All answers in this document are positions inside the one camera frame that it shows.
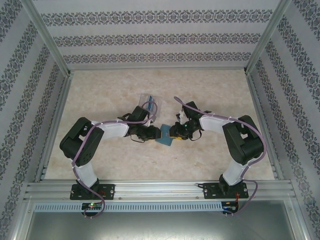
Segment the clear plastic box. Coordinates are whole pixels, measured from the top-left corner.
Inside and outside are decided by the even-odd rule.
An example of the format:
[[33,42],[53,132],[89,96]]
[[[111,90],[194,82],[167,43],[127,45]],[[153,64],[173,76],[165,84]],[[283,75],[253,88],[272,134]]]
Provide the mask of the clear plastic box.
[[157,108],[158,108],[155,116],[151,120],[152,122],[154,122],[156,120],[156,118],[160,117],[161,103],[162,103],[161,97],[154,96],[154,95],[151,95],[151,94],[148,94],[148,93],[144,93],[144,94],[140,95],[139,106],[144,108],[150,114],[153,115],[155,113],[155,111],[156,111],[156,106],[152,102],[155,102],[155,104],[157,105]]

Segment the beige floor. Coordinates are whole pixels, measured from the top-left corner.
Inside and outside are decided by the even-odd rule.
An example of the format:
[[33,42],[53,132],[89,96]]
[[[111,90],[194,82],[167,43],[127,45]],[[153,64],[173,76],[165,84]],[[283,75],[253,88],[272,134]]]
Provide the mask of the beige floor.
[[[162,97],[161,115],[154,123],[157,127],[175,123],[181,105],[174,96],[194,101],[203,111],[228,117],[250,115],[258,125],[243,70],[76,71],[45,178],[75,178],[59,143],[78,118],[105,121],[131,113],[142,93]],[[92,164],[98,178],[105,180],[217,180],[230,160],[225,137],[204,131],[198,141],[174,140],[170,147],[155,141],[137,143],[129,137],[107,139],[100,143]],[[274,179],[268,157],[245,177]]]

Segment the white arm segment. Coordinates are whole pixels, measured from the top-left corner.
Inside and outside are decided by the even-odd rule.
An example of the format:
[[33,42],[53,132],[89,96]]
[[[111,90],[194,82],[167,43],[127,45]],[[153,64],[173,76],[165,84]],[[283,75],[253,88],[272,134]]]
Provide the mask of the white arm segment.
[[[200,119],[200,125],[203,130],[209,130],[214,131],[216,133],[223,134],[224,130],[222,128],[223,125],[232,123],[233,121],[230,120],[222,120],[214,116],[202,116]],[[237,163],[235,160],[231,160],[229,167],[227,170],[223,173],[224,180],[228,183],[229,186],[236,185],[239,183],[242,179],[241,174],[247,167],[247,165],[256,159],[250,160],[246,165],[241,165],[240,163]]]
[[[129,129],[129,126],[120,119],[118,123],[107,123],[101,126],[97,126],[104,131],[101,140],[110,139],[115,137],[124,137]],[[75,166],[76,173],[79,175],[80,180],[89,188],[97,181],[97,176],[92,167],[91,161],[83,166]]]
[[232,123],[233,121],[230,120],[222,120],[220,118],[214,116],[207,116],[204,115],[200,119],[200,125],[203,130],[214,131],[216,133],[223,134],[224,130],[222,129],[223,125],[228,123]]

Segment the blue block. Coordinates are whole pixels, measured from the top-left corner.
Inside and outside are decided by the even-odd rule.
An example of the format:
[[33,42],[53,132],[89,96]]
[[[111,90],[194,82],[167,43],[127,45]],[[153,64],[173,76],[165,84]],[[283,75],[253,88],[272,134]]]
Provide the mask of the blue block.
[[162,124],[162,126],[160,128],[161,133],[162,133],[161,138],[158,138],[155,141],[158,143],[167,145],[167,146],[171,146],[173,138],[169,137],[170,128],[171,128],[171,126]]

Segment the patterned wallpaper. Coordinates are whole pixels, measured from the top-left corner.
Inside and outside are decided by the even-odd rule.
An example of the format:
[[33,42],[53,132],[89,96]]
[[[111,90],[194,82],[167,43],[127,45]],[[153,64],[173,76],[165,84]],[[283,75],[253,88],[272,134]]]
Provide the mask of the patterned wallpaper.
[[251,73],[286,179],[320,239],[320,7],[293,0]]
[[64,77],[18,0],[0,1],[0,240],[33,182]]
[[35,0],[68,67],[244,67],[279,0]]

